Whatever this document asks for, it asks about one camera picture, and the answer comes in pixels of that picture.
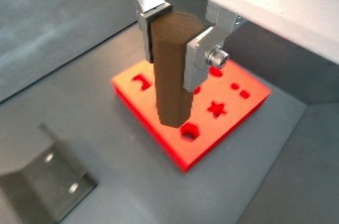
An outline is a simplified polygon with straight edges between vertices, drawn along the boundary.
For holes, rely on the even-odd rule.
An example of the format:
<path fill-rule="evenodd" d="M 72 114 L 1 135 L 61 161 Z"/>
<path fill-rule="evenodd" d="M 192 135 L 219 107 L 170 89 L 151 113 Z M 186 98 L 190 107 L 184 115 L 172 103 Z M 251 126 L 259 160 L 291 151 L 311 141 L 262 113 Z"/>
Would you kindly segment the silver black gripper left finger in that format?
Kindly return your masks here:
<path fill-rule="evenodd" d="M 154 62 L 152 41 L 151 41 L 151 22 L 167 14 L 172 6 L 166 0 L 135 0 L 136 14 L 140 31 L 143 32 L 146 59 Z"/>

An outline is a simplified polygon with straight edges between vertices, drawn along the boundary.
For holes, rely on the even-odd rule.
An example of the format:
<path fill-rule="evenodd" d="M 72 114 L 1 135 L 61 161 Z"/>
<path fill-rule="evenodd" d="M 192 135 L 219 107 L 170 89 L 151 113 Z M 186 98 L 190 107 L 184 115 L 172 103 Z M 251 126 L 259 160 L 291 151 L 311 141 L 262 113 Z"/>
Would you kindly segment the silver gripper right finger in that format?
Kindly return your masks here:
<path fill-rule="evenodd" d="M 184 83 L 183 87 L 194 92 L 207 80 L 210 68 L 222 69 L 228 62 L 230 55 L 224 51 L 224 41 L 239 28 L 244 18 L 210 2 L 206 18 L 212 23 L 187 44 Z"/>

